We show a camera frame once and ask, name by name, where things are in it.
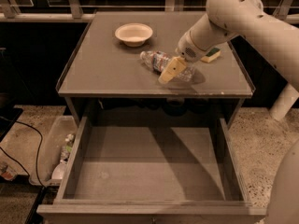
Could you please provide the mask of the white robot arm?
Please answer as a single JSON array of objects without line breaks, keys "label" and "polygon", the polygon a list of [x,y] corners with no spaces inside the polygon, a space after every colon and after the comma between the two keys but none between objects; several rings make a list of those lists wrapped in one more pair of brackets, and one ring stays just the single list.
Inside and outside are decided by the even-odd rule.
[{"label": "white robot arm", "polygon": [[[243,36],[299,91],[299,29],[263,12],[261,0],[206,0],[206,13],[177,45],[177,56],[159,77],[167,83],[212,48]],[[264,224],[299,224],[299,143],[282,159]]]}]

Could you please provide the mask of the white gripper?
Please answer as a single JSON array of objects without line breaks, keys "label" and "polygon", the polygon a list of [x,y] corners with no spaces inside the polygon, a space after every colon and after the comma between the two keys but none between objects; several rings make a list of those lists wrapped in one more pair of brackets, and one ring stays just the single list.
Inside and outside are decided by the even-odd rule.
[{"label": "white gripper", "polygon": [[187,62],[195,63],[207,54],[206,50],[195,46],[189,32],[179,40],[176,53],[181,56],[173,57],[160,74],[158,81],[166,84],[187,68]]}]

